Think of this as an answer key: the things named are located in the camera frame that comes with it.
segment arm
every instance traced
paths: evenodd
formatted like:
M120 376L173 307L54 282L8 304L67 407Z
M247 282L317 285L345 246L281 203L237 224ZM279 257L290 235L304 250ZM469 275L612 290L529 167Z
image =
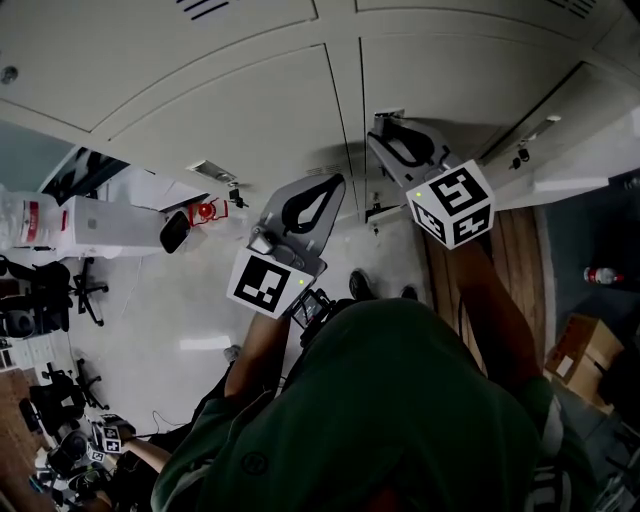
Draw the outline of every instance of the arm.
M256 313L238 359L224 387L224 396L245 406L264 389L276 389L287 347L290 318Z
M169 457L171 457L167 450L141 439L130 439L124 443L123 448L124 451L135 453L158 473L162 471Z
M477 242L452 251L454 273L489 378L508 391L542 375L533 334Z

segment sleeve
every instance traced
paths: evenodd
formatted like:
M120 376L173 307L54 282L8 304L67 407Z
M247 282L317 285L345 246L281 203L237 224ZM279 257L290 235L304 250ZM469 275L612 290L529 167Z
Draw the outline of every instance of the sleeve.
M550 382L544 377L528 381L515 394L535 424L542 441L539 466L555 466L570 480L571 511L591 510L596 479L584 443L566 416Z
M158 475L151 494L154 512L168 511L172 502L183 503L197 493L211 461L224 446L237 409L224 398L207 402L193 428Z

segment plastic bottle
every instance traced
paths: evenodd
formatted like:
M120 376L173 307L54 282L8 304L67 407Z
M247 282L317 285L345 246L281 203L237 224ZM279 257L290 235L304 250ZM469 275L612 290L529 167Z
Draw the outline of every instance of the plastic bottle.
M9 192L0 184L0 250L55 247L64 229L64 212L51 196Z
M584 280L587 283L613 284L623 281L624 276L622 274L618 274L617 271L608 267L587 267L584 269Z

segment white floor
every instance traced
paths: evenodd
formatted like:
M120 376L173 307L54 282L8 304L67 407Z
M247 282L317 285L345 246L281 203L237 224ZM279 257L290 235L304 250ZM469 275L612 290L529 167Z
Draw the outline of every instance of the white floor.
M329 268L318 286L332 299L348 297L349 274L359 267L380 296L397 296L414 284L426 301L428 276L415 229L401 220L382 226L376 237L364 225L337 227L322 255ZM83 357L90 372L102 376L98 397L139 433L158 429L154 410L175 424L189 421L227 363L222 350L181 350L180 340L226 335L242 344L252 311L225 294L236 251L245 244L246 239L209 236L185 254L96 260L92 275L109 285L109 293L97 294L105 326L74 310L69 338L61 331L52 336L56 365L72 367L70 349L74 359ZM72 272L78 265L70 262ZM299 335L298 326L292 327L285 373L300 353ZM161 432L173 428L159 423Z

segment cabinet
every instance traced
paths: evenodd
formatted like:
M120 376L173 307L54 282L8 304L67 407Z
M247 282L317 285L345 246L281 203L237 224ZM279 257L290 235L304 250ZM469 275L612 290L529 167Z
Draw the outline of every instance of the cabinet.
M364 218L374 194L398 202L367 154L374 112L404 108L481 157L580 62L640 89L623 12L620 0L4 0L0 71L18 77L0 83L0 119L227 197L185 170L209 160L256 213L287 182L342 172L355 180L342 213Z
M144 89L222 47L315 18L311 0L6 0L0 98L90 131Z
M640 162L640 91L582 64L483 159L498 207L557 201ZM528 162L513 168L518 149Z
M614 15L611 0L357 0L358 9L453 9L513 19L579 39Z
M185 170L209 160L234 174L259 214L281 186L311 174L350 177L340 112L323 46L274 57L215 79L156 109L111 142L144 155L147 169L194 180L227 197L226 185ZM347 187L342 213L355 212Z
M368 38L362 58L367 128L376 111L403 108L438 128L463 159L479 157L575 65L538 46L459 35ZM385 205L404 202L370 153L367 188Z

